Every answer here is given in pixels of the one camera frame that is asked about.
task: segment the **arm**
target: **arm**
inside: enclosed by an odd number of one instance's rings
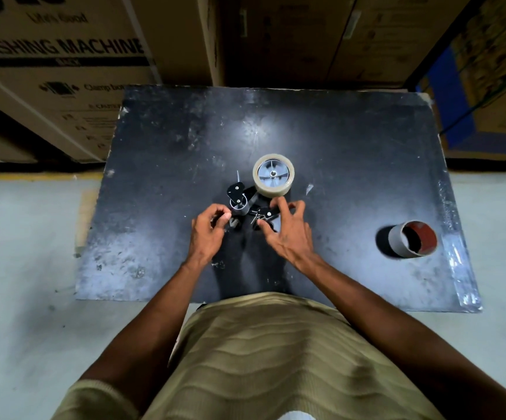
[[[448,419],[506,418],[506,389],[424,324],[394,307],[313,251],[305,203],[278,197],[280,233],[257,221],[267,243],[312,280],[350,324],[392,360]],[[289,208],[296,208],[294,214]]]
[[[223,213],[214,227],[210,221]],[[231,212],[211,205],[196,219],[189,254],[175,275],[111,341],[80,379],[109,383],[144,413],[168,379],[167,363],[183,324],[195,284],[220,249]]]

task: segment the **yellow floor line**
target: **yellow floor line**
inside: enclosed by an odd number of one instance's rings
[[[67,180],[100,180],[103,172],[90,171],[79,174],[66,174],[63,172],[0,172],[0,181],[67,181]]]

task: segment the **shirt sleeve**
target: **shirt sleeve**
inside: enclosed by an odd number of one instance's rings
[[[137,420],[134,405],[113,386],[99,380],[80,380],[64,396],[51,420]]]

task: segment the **floor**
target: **floor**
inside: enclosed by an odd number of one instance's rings
[[[506,387],[506,174],[451,178],[484,311],[413,315]],[[49,419],[143,307],[74,300],[78,205],[97,186],[72,177],[0,180],[0,419]]]

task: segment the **person's left hand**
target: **person's left hand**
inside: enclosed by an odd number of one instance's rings
[[[220,218],[213,227],[212,220],[218,216]],[[204,267],[212,260],[212,257],[220,249],[221,240],[224,237],[224,227],[228,224],[231,216],[232,212],[227,206],[214,203],[193,219],[187,263]]]

